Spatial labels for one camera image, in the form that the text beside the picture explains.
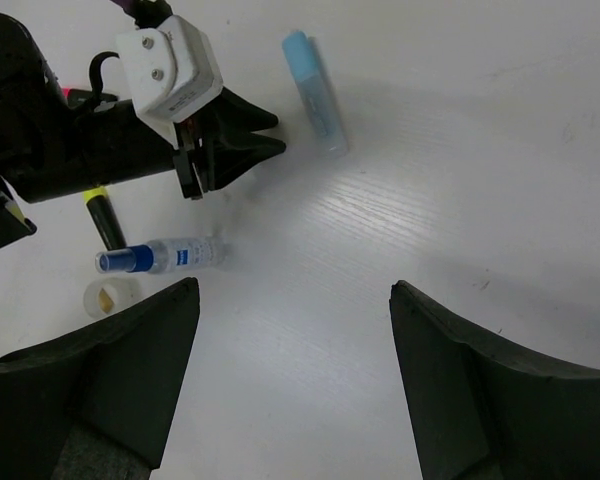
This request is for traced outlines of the clear tape roll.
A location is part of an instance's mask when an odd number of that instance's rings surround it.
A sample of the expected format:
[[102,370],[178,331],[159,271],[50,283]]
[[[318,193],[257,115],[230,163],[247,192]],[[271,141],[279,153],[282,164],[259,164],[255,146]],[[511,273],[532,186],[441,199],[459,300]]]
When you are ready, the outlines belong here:
[[141,298],[140,285],[136,280],[105,277],[87,286],[83,306],[91,318],[100,320],[135,305]]

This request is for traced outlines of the light blue highlighter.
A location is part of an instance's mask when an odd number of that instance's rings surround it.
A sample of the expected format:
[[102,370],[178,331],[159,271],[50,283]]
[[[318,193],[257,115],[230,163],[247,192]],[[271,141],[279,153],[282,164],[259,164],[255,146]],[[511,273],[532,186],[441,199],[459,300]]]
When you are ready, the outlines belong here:
[[282,50],[317,147],[332,157],[346,154],[348,142],[336,98],[314,42],[303,31],[294,30],[282,41]]

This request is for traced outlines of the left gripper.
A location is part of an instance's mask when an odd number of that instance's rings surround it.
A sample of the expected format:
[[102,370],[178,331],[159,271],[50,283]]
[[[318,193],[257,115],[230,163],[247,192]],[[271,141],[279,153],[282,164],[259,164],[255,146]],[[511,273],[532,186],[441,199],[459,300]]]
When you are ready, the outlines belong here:
[[[208,153],[208,189],[221,190],[251,168],[286,151],[278,139],[255,132],[273,129],[279,118],[230,89],[199,112]],[[183,196],[197,199],[204,191],[202,149],[177,134],[176,147],[141,122],[129,101],[108,104],[61,125],[44,129],[41,147],[9,166],[9,184],[29,203],[49,200],[174,170]]]

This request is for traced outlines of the yellow highlighter marker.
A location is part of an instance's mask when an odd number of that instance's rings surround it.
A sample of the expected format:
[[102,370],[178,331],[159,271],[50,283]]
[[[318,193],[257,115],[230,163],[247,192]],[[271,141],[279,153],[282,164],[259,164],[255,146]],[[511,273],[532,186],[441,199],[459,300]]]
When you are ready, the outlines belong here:
[[105,248],[109,251],[126,248],[126,239],[106,188],[85,191],[83,200]]

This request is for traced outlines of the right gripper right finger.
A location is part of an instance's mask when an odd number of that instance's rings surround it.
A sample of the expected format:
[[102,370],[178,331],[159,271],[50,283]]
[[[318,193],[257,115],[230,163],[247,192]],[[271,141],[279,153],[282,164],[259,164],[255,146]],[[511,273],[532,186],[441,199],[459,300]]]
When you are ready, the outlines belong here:
[[390,316],[426,479],[600,479],[600,370],[507,340],[407,282]]

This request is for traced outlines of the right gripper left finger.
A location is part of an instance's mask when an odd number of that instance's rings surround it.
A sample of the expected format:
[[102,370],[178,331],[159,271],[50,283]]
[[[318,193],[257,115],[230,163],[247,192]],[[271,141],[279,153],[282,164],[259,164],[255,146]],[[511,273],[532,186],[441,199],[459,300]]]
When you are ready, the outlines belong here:
[[183,279],[0,357],[0,479],[146,479],[161,465],[200,316]]

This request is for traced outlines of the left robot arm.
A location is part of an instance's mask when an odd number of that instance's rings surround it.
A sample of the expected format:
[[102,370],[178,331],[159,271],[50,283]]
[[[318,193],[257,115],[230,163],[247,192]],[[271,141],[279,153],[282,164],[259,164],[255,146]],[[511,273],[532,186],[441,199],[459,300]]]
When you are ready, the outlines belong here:
[[279,120],[223,82],[208,37],[165,1],[124,1],[135,23],[95,55],[71,104],[29,30],[0,13],[0,249],[31,236],[19,202],[174,171],[200,199],[282,154]]

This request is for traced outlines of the pink highlighter marker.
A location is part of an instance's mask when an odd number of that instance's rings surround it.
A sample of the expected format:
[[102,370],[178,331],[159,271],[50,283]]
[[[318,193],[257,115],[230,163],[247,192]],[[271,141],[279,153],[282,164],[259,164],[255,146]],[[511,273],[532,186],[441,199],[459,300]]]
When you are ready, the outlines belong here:
[[[67,104],[72,109],[79,107],[93,97],[92,91],[79,88],[63,88],[62,92],[67,100]],[[117,102],[118,100],[119,97],[117,95],[103,92],[97,98],[95,105],[98,106],[102,103]]]

